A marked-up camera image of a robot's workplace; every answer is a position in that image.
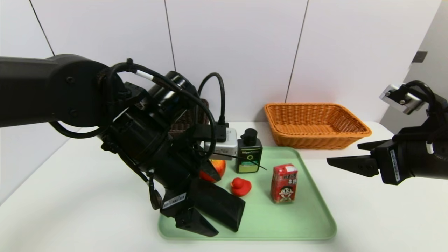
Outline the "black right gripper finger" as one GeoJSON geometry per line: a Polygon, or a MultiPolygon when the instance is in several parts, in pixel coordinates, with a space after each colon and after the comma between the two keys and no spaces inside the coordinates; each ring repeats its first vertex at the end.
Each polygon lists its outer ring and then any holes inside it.
{"type": "Polygon", "coordinates": [[[388,142],[389,140],[381,140],[381,141],[374,141],[374,142],[363,142],[357,145],[357,148],[360,150],[367,150],[367,151],[371,151],[373,149],[375,149],[376,147],[379,147],[380,145],[388,142]]]}
{"type": "Polygon", "coordinates": [[[360,174],[365,177],[373,177],[379,174],[376,160],[371,156],[347,156],[327,158],[330,166],[360,174]]]}

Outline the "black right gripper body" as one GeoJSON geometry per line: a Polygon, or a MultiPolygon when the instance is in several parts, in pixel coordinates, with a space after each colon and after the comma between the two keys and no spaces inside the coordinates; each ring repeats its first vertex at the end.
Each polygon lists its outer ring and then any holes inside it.
{"type": "Polygon", "coordinates": [[[425,139],[389,139],[371,150],[382,181],[399,185],[405,179],[447,179],[447,137],[427,144],[425,139]]]}

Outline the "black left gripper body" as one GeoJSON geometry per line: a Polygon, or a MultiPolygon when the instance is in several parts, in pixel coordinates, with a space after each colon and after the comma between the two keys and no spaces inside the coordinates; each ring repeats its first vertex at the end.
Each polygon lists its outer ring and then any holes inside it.
{"type": "Polygon", "coordinates": [[[173,218],[202,218],[195,208],[191,184],[198,177],[202,160],[196,156],[155,156],[152,167],[154,178],[163,185],[165,195],[161,214],[173,218]]]}

